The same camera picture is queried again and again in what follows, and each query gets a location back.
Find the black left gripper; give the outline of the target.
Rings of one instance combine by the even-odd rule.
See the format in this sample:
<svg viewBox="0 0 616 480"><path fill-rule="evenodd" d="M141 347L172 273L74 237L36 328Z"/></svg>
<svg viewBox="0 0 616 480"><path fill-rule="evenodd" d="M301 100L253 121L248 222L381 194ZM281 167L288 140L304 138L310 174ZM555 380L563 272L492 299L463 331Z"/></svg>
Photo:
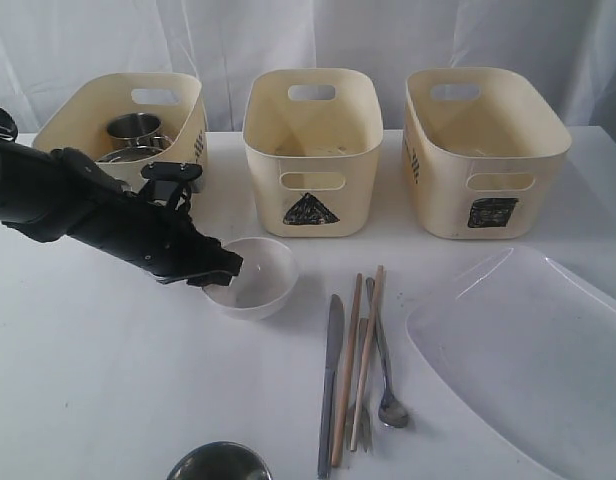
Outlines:
<svg viewBox="0 0 616 480"><path fill-rule="evenodd" d="M229 286L244 262L197 231L189 216L144 203L100 206L67 235L150 273L160 283Z"/></svg>

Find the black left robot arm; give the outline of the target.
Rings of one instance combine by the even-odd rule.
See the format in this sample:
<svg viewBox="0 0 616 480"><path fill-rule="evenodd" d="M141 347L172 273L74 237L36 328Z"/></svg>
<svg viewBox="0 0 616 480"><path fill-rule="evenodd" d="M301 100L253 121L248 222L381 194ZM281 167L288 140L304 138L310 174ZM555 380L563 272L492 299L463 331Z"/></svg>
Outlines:
<svg viewBox="0 0 616 480"><path fill-rule="evenodd" d="M47 243L71 237L150 274L160 283L227 286L240 255L201 234L189 215L200 166L150 162L133 192L83 152L43 152L17 143L18 128L0 107L0 222Z"/></svg>

